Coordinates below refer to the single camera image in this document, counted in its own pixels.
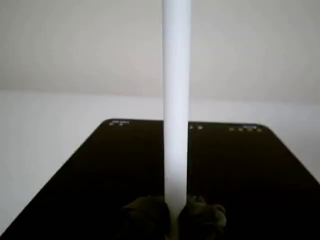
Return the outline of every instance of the white cylinder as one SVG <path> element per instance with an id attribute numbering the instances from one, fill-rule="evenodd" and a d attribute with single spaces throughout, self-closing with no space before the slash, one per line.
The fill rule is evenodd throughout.
<path id="1" fill-rule="evenodd" d="M 163 0 L 164 192 L 176 220 L 187 199 L 191 0 Z"/>

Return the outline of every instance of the black table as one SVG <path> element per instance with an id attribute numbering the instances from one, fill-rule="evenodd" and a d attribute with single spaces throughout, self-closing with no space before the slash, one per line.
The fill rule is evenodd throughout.
<path id="1" fill-rule="evenodd" d="M 190 122 L 188 144 L 188 194 L 225 207 L 227 239 L 319 239 L 320 185 L 267 127 Z M 164 195 L 163 122 L 106 120 L 1 240 L 108 239 L 149 195 Z"/>

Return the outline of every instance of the black tabletop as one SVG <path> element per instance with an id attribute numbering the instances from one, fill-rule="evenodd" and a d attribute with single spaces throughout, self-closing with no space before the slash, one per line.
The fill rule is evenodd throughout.
<path id="1" fill-rule="evenodd" d="M 267 127 L 190 122 L 188 141 L 188 194 L 224 206 L 227 239 L 319 239 L 320 186 Z M 163 195 L 163 122 L 106 120 L 1 239 L 108 239 L 121 207 Z"/>

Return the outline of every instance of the white background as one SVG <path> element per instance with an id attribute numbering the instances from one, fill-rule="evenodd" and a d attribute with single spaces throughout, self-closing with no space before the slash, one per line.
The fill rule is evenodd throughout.
<path id="1" fill-rule="evenodd" d="M 0 91 L 0 233 L 108 118 L 162 119 L 162 99 Z M 190 120 L 267 125 L 320 179 L 319 106 L 193 100 Z"/>
<path id="2" fill-rule="evenodd" d="M 162 0 L 0 0 L 0 88 L 162 95 Z M 194 99 L 320 104 L 320 1 L 193 0 Z"/>

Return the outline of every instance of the white candle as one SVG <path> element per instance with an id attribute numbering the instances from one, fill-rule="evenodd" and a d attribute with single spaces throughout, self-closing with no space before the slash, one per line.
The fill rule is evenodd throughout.
<path id="1" fill-rule="evenodd" d="M 163 0 L 164 188 L 171 219 L 187 199 L 191 0 Z"/>

